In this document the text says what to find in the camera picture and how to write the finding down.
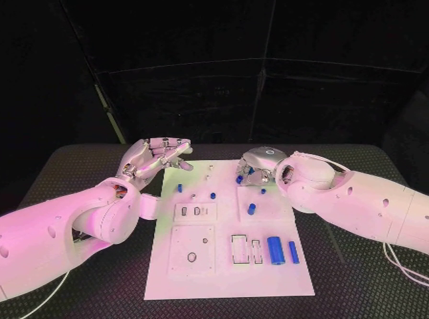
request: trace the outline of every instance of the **blue component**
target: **blue component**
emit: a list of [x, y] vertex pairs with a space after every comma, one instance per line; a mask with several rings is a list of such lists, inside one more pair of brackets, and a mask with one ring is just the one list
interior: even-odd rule
[[294, 258], [294, 264], [299, 264], [300, 258], [299, 258], [297, 244], [294, 243], [294, 241], [291, 241], [288, 244], [290, 244], [291, 256]]
[[255, 213], [257, 210], [257, 205], [251, 204], [250, 208], [248, 208], [248, 214], [252, 215]]
[[273, 265], [283, 265], [286, 263], [286, 256], [280, 237], [270, 237], [268, 245]]

